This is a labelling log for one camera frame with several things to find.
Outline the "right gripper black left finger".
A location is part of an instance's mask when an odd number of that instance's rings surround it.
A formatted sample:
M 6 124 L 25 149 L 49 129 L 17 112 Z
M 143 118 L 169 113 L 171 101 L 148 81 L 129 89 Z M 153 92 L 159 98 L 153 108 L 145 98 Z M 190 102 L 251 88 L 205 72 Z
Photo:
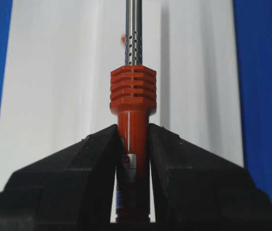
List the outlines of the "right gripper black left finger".
M 0 192 L 0 231 L 88 231 L 109 223 L 121 149 L 111 125 L 14 172 Z

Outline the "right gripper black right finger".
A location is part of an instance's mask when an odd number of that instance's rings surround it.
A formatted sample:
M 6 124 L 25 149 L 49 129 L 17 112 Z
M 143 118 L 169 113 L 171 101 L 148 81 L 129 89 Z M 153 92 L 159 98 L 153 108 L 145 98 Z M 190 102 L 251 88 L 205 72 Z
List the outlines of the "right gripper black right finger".
M 272 231 L 272 203 L 246 169 L 155 124 L 149 148 L 161 229 Z

